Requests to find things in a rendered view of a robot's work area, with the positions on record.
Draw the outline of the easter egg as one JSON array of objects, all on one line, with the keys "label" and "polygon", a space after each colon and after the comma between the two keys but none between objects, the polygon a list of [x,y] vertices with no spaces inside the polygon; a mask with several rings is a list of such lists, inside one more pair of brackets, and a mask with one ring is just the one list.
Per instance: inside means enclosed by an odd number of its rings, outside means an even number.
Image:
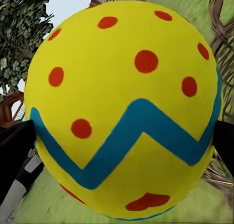
[{"label": "easter egg", "polygon": [[73,14],[28,69],[23,111],[35,152],[99,214],[168,212],[212,163],[224,106],[215,56],[194,25],[158,4],[103,1]]}]

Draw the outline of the wicker basket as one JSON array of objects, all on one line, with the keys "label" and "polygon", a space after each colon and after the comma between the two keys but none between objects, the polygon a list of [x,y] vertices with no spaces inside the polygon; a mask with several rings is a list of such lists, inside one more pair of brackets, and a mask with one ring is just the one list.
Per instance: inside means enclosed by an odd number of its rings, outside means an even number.
[{"label": "wicker basket", "polygon": [[[215,34],[215,36],[208,42],[208,45],[212,50],[217,63],[216,65],[219,68],[220,76],[222,77],[222,86],[231,87],[226,98],[223,100],[223,120],[221,122],[224,122],[224,115],[226,115],[226,122],[234,124],[234,112],[232,115],[230,114],[231,111],[226,113],[226,108],[231,103],[231,101],[234,100],[234,93],[231,98],[228,99],[231,90],[234,89],[234,83],[233,85],[230,84],[230,82],[234,79],[234,53],[230,59],[225,64],[223,64],[229,54],[234,51],[234,38],[228,42],[228,39],[234,35],[234,16],[226,25],[222,24],[219,17],[223,2],[224,0],[209,0],[208,13],[212,19],[211,31]],[[217,55],[222,44],[225,44],[225,47]],[[227,48],[230,49],[229,52],[221,59]],[[203,173],[203,177],[201,177],[201,179],[211,187],[224,193],[225,195],[222,199],[227,200],[229,209],[232,210],[234,209],[234,177],[228,171],[217,151],[213,153],[211,160],[212,162],[216,160],[216,163],[219,165],[221,172],[224,175],[221,175],[219,172],[217,172],[214,167],[208,166],[207,169],[205,169],[205,173]]]}]

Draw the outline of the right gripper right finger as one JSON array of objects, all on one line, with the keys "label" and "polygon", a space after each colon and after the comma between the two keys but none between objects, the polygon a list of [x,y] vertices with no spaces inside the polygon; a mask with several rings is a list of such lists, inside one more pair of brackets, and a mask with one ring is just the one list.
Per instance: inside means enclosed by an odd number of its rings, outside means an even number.
[{"label": "right gripper right finger", "polygon": [[214,127],[213,145],[234,177],[234,124],[217,120]]}]

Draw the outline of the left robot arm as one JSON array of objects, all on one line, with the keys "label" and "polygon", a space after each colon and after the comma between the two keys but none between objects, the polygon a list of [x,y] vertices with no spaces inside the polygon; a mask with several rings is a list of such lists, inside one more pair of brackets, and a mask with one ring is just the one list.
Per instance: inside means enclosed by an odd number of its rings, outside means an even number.
[{"label": "left robot arm", "polygon": [[38,154],[29,156],[21,166],[19,173],[12,183],[2,205],[0,206],[0,224],[6,224],[9,216],[15,210],[20,199],[26,194],[43,171],[43,163]]}]

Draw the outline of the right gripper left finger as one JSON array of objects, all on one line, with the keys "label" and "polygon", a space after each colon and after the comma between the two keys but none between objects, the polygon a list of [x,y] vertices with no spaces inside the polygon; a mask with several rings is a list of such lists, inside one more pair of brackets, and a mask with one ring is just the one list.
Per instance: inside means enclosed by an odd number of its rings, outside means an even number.
[{"label": "right gripper left finger", "polygon": [[36,140],[33,121],[23,120],[0,132],[0,206]]}]

